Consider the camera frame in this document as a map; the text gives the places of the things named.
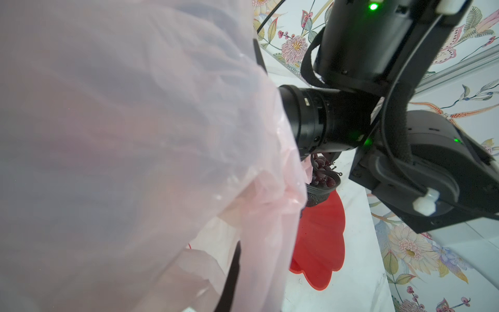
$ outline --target purple grapes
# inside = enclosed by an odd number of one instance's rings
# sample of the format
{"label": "purple grapes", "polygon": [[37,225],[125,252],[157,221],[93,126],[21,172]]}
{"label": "purple grapes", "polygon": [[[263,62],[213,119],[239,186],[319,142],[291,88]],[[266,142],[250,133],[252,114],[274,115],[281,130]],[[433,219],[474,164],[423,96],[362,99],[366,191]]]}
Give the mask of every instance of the purple grapes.
{"label": "purple grapes", "polygon": [[334,178],[325,175],[323,171],[332,171],[331,162],[329,162],[324,156],[318,156],[317,154],[312,155],[313,161],[313,173],[312,182],[313,186],[332,188],[336,185]]}

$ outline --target white surface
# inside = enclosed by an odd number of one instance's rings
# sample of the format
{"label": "white surface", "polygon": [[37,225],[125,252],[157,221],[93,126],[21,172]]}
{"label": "white surface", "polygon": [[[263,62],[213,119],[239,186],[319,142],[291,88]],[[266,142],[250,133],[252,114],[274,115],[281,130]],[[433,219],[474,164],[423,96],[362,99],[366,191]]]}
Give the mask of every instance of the white surface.
{"label": "white surface", "polygon": [[329,286],[313,289],[303,274],[288,273],[282,312],[394,311],[365,189],[348,179],[355,151],[343,152],[335,170],[343,172],[337,191],[345,208],[345,262]]}

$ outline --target plastic bag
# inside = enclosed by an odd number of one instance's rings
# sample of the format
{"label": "plastic bag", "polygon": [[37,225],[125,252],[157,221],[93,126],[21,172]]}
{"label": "plastic bag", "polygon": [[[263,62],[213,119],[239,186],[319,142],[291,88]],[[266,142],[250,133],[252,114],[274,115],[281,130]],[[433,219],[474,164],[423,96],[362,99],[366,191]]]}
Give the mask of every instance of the plastic bag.
{"label": "plastic bag", "polygon": [[[229,208],[232,310],[280,309],[306,192],[252,17],[247,0],[2,3],[0,310],[147,309],[189,278],[219,294],[220,268],[179,259],[209,258],[185,246]],[[171,300],[148,311],[189,304]]]}

